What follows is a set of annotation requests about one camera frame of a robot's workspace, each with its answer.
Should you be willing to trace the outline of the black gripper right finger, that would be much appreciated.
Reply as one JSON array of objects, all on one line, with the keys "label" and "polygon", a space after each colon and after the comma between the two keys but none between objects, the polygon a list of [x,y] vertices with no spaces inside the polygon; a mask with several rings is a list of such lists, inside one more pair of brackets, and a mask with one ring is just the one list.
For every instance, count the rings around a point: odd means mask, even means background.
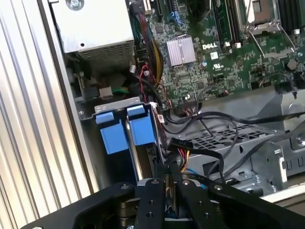
[{"label": "black gripper right finger", "polygon": [[205,179],[206,188],[183,179],[175,162],[169,164],[188,213],[197,229],[303,229],[305,218],[226,184]]}]

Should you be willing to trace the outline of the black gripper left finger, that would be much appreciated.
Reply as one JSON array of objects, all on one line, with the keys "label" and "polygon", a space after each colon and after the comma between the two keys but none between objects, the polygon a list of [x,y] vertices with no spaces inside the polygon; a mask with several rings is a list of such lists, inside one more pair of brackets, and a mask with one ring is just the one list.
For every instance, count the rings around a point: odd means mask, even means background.
[{"label": "black gripper left finger", "polygon": [[162,229],[165,184],[119,182],[25,226],[26,229]]}]

